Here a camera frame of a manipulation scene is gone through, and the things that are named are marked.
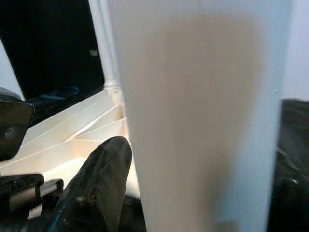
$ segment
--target white pillar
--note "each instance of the white pillar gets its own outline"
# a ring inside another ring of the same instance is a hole
[[[106,89],[119,87],[119,74],[114,51],[107,0],[89,0]]]
[[[290,3],[109,2],[149,232],[265,231]]]

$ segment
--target dark background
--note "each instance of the dark background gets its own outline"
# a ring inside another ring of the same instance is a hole
[[[104,84],[88,0],[1,0],[0,37],[26,99]]]

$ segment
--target black fabric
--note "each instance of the black fabric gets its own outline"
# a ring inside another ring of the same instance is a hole
[[[284,100],[268,231],[309,231],[309,102]]]

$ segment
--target white wall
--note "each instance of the white wall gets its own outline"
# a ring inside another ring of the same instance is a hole
[[[284,98],[309,100],[309,1],[294,0]]]
[[[8,59],[8,56],[0,40],[0,87],[17,93],[24,100],[24,95]]]
[[[149,232],[265,231],[290,3],[109,1]]]

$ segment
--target white plastic part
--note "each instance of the white plastic part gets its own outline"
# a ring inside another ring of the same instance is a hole
[[[265,231],[291,1],[109,7],[147,231]]]

